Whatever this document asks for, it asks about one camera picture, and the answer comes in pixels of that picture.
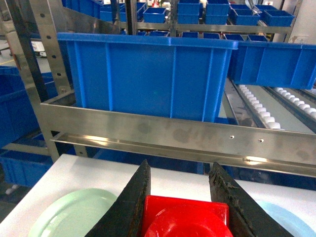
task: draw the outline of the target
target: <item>blue bin stack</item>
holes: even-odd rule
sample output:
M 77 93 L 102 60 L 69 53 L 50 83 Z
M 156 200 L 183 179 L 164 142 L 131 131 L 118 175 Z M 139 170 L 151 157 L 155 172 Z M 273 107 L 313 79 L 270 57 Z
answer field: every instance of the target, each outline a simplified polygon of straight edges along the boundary
M 164 23 L 167 10 L 161 7 L 148 7 L 144 11 L 144 22 Z
M 209 25 L 225 25 L 228 11 L 228 0 L 208 0 L 206 3 L 205 23 Z
M 199 0 L 180 0 L 178 3 L 178 23 L 198 24 L 200 16 Z
M 286 11 L 264 10 L 261 14 L 261 20 L 268 26 L 289 27 L 292 24 L 294 16 Z

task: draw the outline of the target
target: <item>blue storage crate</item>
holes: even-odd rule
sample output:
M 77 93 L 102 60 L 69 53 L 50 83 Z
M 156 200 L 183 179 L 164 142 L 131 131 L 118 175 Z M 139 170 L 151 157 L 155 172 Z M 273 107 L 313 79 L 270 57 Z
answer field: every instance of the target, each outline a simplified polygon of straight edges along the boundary
M 219 40 L 221 37 L 218 33 L 203 33 L 203 38 Z
M 66 0 L 64 4 L 67 8 L 96 18 L 100 18 L 100 8 L 103 6 L 97 0 Z
M 286 11 L 265 10 L 262 12 L 261 20 L 268 26 L 289 27 L 292 24 L 294 16 Z
M 243 41 L 232 60 L 236 84 L 310 89 L 316 78 L 316 45 Z
M 198 24 L 199 15 L 179 15 L 178 14 L 178 23 L 179 24 Z
M 164 23 L 166 11 L 166 8 L 148 7 L 144 11 L 144 22 Z
M 246 4 L 230 4 L 228 17 L 232 18 L 235 15 L 234 9 L 250 10 Z
M 198 38 L 198 32 L 183 32 L 182 37 L 185 38 Z
M 178 3 L 178 14 L 181 15 L 196 15 L 199 14 L 200 11 L 200 3 L 194 2 L 182 2 L 182 0 Z
M 28 187 L 33 187 L 53 164 L 48 156 L 14 151 L 0 154 L 0 162 L 7 183 Z
M 228 11 L 228 0 L 208 0 L 206 3 L 206 15 L 227 15 Z
M 239 34 L 224 34 L 224 39 L 226 40 L 237 40 L 244 41 L 243 37 Z M 227 75 L 231 77 L 231 75 L 235 72 L 236 62 L 238 57 L 238 50 L 234 50 L 232 52 L 231 61 L 229 63 L 228 73 Z
M 51 77 L 43 77 L 48 95 L 57 96 Z M 19 75 L 0 75 L 0 147 L 39 127 Z
M 247 40 L 268 42 L 268 39 L 265 36 L 259 36 L 259 35 L 248 35 Z
M 167 37 L 170 35 L 169 31 L 151 31 L 149 36 L 162 36 Z
M 260 16 L 252 10 L 234 9 L 230 19 L 235 25 L 256 26 Z
M 137 2 L 137 20 L 140 21 L 143 19 L 144 11 L 147 9 L 147 3 L 145 2 Z M 126 12 L 125 7 L 122 7 L 120 10 L 120 21 L 126 22 Z
M 208 122 L 219 113 L 229 60 L 238 45 L 102 34 L 59 33 L 58 39 L 67 42 L 77 106 Z
M 277 10 L 274 6 L 271 6 L 271 5 L 255 5 L 255 7 L 253 8 L 253 10 L 260 15 L 261 20 L 262 20 L 262 12 L 264 10 Z
M 136 165 L 140 165 L 143 160 L 146 159 L 148 164 L 153 168 L 203 174 L 202 162 L 156 157 L 108 149 L 100 149 L 100 151 L 98 151 L 98 153 L 93 158 Z
M 228 15 L 206 15 L 205 23 L 208 25 L 226 25 Z

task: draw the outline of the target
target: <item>metal shelf frame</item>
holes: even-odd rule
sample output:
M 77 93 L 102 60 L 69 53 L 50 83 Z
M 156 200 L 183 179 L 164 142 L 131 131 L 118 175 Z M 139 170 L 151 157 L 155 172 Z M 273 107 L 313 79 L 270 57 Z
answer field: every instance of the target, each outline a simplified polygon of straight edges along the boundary
M 1 22 L 53 161 L 60 156 L 56 144 L 67 143 L 75 145 L 80 156 L 86 156 L 85 146 L 90 146 L 316 176 L 316 135 L 313 134 L 141 116 L 73 106 L 76 99 L 67 72 L 64 71 L 65 75 L 60 77 L 60 72 L 57 71 L 60 68 L 58 65 L 61 65 L 61 62 L 65 63 L 66 59 L 56 54 L 60 52 L 56 33 L 71 31 L 119 34 L 120 24 L 116 21 L 112 25 L 67 10 L 62 7 L 60 0 L 30 0 L 41 38 L 48 39 L 43 40 L 43 44 L 45 49 L 48 49 L 49 64 L 52 72 L 55 72 L 53 77 L 59 92 L 57 97 L 45 101 L 47 97 L 40 97 L 39 89 L 43 81 L 41 77 L 37 77 L 39 67 L 30 48 L 30 38 L 21 26 L 23 20 L 15 1 L 0 0 Z M 163 27 L 168 26 L 173 34 L 181 30 L 181 27 L 189 26 L 208 27 L 210 31 L 233 32 L 235 28 L 236 31 L 247 32 L 248 27 L 243 26 L 176 24 L 175 0 L 171 6 L 172 17 L 168 24 L 138 23 L 138 28 L 164 30 L 167 28 Z M 5 12 L 10 13 L 9 17 L 3 17 Z M 80 21 L 84 22 L 83 19 L 88 22 L 85 26 L 78 24 Z M 270 27 L 256 27 L 255 32 L 267 28 L 272 30 Z

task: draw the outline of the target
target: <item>white tabletop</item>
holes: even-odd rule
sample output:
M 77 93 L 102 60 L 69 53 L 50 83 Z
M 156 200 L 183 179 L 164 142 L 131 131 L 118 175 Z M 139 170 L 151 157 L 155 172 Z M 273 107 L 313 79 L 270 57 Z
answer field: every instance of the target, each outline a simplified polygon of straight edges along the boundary
M 26 237 L 41 213 L 75 190 L 101 188 L 119 195 L 138 166 L 62 155 L 0 224 L 0 237 Z M 152 195 L 210 201 L 208 176 L 151 169 Z M 316 192 L 246 181 L 238 183 L 256 200 L 279 205 L 316 232 Z

